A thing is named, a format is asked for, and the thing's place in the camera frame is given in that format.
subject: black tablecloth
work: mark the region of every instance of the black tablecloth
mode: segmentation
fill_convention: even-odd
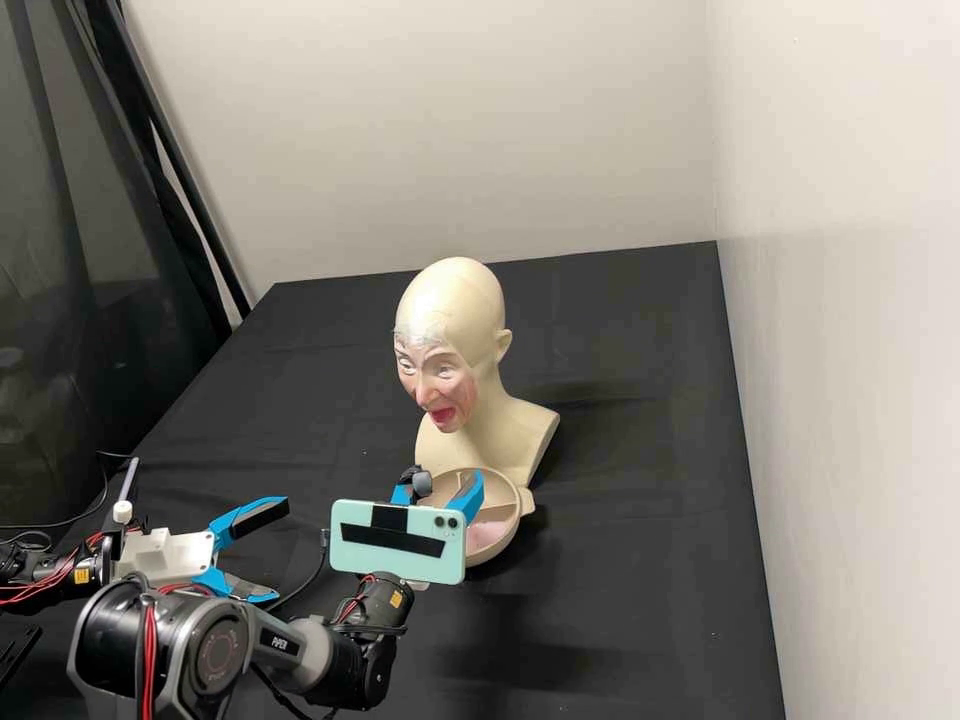
[[[504,384],[561,416],[538,507],[462,585],[418,595],[368,716],[782,718],[716,245],[493,268],[514,331]],[[390,337],[411,277],[275,286],[138,448],[138,513],[188,532],[289,495],[292,514],[220,564],[299,584],[333,500],[385,500],[413,461]],[[288,610],[329,613],[355,586],[325,570]],[[83,717],[63,672],[81,606],[37,616],[3,717]],[[228,717],[289,716],[249,675]]]

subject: tan plastic bowl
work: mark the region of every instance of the tan plastic bowl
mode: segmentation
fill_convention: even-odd
[[[534,510],[533,493],[518,487],[496,470],[463,468],[449,470],[433,478],[433,494],[420,505],[444,507],[457,494],[464,477],[483,473],[483,505],[467,527],[467,567],[496,557],[517,533],[520,518]]]

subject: mint green phone case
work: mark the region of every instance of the mint green phone case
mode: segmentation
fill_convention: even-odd
[[[330,567],[457,585],[466,568],[466,529],[459,510],[337,500],[330,513]]]

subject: mannequin head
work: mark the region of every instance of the mannequin head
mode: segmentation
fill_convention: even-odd
[[[446,258],[420,272],[397,306],[397,374],[437,429],[460,430],[503,393],[499,362],[512,333],[504,327],[496,276],[469,258]]]

